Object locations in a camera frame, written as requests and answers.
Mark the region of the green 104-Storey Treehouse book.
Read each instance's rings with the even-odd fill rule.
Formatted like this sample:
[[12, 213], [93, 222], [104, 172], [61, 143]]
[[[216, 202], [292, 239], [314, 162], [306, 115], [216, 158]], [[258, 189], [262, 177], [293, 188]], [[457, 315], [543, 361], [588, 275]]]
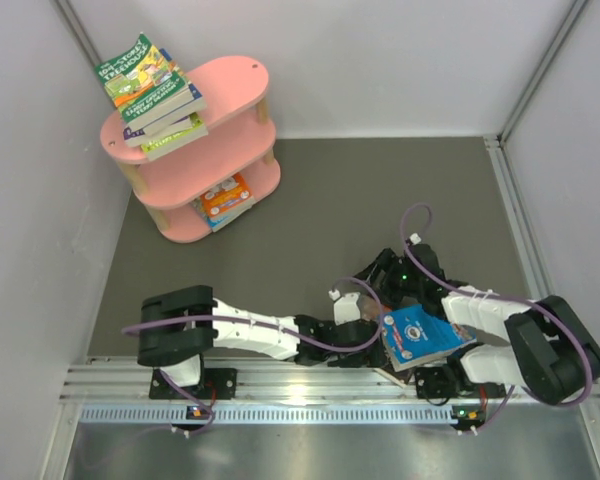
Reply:
[[95, 73], [131, 130], [144, 129], [191, 101], [185, 75], [144, 33], [129, 50], [98, 65]]

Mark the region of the light blue maze activity book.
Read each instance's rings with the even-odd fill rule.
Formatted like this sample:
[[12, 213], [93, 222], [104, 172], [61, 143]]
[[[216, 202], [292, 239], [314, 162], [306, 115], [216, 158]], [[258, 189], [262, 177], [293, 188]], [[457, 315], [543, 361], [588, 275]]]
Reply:
[[212, 218], [209, 214], [206, 213], [203, 208], [202, 202], [200, 199], [195, 199], [191, 202], [191, 206], [194, 210], [201, 216], [201, 218], [206, 222], [207, 226], [211, 229], [212, 232], [217, 232], [224, 228], [226, 225], [233, 222], [243, 213], [252, 208], [253, 204], [248, 204], [246, 207], [238, 207], [237, 209], [232, 209], [228, 213], [216, 216]]

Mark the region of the blue 91-Storey Treehouse book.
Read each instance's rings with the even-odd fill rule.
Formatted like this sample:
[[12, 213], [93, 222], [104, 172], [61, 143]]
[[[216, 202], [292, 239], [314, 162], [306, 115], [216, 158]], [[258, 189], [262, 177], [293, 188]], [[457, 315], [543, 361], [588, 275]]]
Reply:
[[181, 89], [171, 97], [168, 104], [169, 110], [163, 117], [158, 119], [157, 133], [168, 135], [167, 130], [172, 124], [177, 124], [183, 118], [188, 118], [191, 114], [206, 109], [207, 103], [199, 89], [191, 82], [167, 50], [160, 48], [159, 51], [168, 61], [172, 72], [178, 74], [186, 82], [186, 89]]

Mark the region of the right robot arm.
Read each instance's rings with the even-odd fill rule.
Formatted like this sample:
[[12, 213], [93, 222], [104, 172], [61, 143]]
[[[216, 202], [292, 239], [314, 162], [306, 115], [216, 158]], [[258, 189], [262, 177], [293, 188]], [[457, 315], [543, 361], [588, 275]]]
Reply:
[[385, 308], [391, 372], [445, 361], [446, 385], [422, 396], [466, 397], [498, 384], [560, 405], [600, 378], [600, 346], [560, 296], [518, 300], [450, 280], [427, 244], [403, 256], [385, 248], [356, 277]]

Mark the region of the purple 52-Storey Treehouse book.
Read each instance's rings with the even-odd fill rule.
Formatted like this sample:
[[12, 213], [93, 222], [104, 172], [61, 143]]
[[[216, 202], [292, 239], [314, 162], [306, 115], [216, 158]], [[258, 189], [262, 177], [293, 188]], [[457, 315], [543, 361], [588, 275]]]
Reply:
[[127, 127], [123, 130], [123, 140], [129, 147], [138, 147], [142, 144], [157, 141], [163, 137], [187, 130], [191, 127], [192, 120], [190, 117], [184, 117], [154, 134], [147, 134], [143, 129], [132, 131], [129, 127]]

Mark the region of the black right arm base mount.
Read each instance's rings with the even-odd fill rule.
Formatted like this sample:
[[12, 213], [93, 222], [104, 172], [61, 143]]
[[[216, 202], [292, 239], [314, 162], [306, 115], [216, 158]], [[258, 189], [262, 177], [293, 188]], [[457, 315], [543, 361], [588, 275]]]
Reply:
[[502, 398], [505, 389], [494, 383], [472, 383], [462, 370], [449, 365], [417, 367], [414, 370], [419, 399], [444, 405], [456, 399]]

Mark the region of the blue cartoon paperback book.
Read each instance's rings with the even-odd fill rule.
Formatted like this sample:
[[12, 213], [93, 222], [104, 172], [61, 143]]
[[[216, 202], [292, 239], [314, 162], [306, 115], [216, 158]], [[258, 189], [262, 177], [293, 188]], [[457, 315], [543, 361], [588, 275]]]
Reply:
[[386, 313], [382, 325], [382, 341], [396, 372], [443, 359], [476, 342], [471, 331], [428, 314], [421, 305]]

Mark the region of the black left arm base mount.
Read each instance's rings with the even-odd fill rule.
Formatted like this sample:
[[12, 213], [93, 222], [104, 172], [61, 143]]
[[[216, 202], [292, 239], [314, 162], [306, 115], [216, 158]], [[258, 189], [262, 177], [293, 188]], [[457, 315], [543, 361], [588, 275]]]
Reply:
[[[234, 368], [205, 368], [202, 379], [182, 390], [200, 400], [231, 400], [235, 397], [238, 371]], [[184, 396], [174, 390], [160, 370], [154, 370], [148, 397], [152, 400], [183, 400]]]

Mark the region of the orange paperback book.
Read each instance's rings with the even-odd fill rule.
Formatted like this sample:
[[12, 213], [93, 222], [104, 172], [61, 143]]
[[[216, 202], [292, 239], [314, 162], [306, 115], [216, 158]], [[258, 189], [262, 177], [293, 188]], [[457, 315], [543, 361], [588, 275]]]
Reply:
[[199, 199], [206, 213], [212, 218], [238, 207], [255, 204], [254, 194], [240, 173], [223, 180], [202, 194]]

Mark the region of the dark Tale of Two Cities book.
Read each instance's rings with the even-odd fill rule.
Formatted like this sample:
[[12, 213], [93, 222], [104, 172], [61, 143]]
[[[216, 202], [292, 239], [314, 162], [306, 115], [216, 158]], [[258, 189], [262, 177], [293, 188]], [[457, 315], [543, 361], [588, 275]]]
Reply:
[[[382, 314], [389, 314], [392, 309], [384, 304], [381, 305], [381, 309], [378, 308], [376, 302], [368, 295], [361, 294], [357, 300], [357, 306], [361, 313], [361, 318], [365, 321], [376, 322], [377, 316]], [[387, 346], [384, 342], [384, 337], [380, 338], [380, 345], [383, 348], [386, 361], [382, 367], [378, 367], [380, 373], [394, 384], [401, 388], [406, 388], [413, 378], [413, 368], [396, 370], [394, 367], [394, 359], [389, 353]]]

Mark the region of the lime 65-Storey Treehouse book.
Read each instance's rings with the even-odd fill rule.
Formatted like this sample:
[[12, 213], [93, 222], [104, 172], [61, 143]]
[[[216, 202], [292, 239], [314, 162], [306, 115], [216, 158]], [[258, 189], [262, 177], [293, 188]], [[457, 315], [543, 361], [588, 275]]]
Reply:
[[141, 151], [146, 158], [149, 161], [157, 160], [208, 134], [206, 124], [198, 113], [192, 113], [189, 119], [191, 126], [188, 129], [141, 144]]

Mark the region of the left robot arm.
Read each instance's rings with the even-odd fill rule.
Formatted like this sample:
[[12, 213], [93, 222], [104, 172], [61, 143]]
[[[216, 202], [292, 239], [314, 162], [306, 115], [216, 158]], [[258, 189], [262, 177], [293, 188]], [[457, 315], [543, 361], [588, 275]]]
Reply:
[[150, 297], [140, 323], [137, 363], [165, 373], [185, 397], [205, 388], [204, 353], [237, 349], [301, 366], [380, 368], [387, 364], [378, 324], [356, 314], [338, 323], [308, 315], [267, 316], [231, 306], [210, 286], [198, 285]]

